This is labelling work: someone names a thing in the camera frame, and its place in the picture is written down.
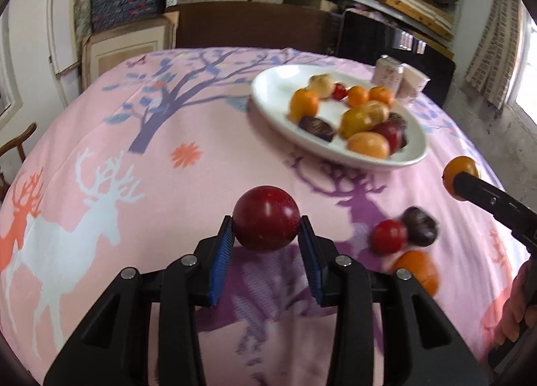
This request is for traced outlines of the person's right hand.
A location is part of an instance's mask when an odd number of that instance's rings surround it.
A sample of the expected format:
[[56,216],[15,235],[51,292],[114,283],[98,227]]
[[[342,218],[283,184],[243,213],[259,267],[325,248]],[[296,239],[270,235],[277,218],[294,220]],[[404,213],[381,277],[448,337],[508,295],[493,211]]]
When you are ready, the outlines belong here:
[[506,340],[517,341],[523,322],[529,328],[536,325],[536,306],[527,304],[523,291],[530,264],[531,260],[523,264],[512,283],[510,296],[502,308],[501,320],[494,331],[494,344],[496,346],[504,344]]

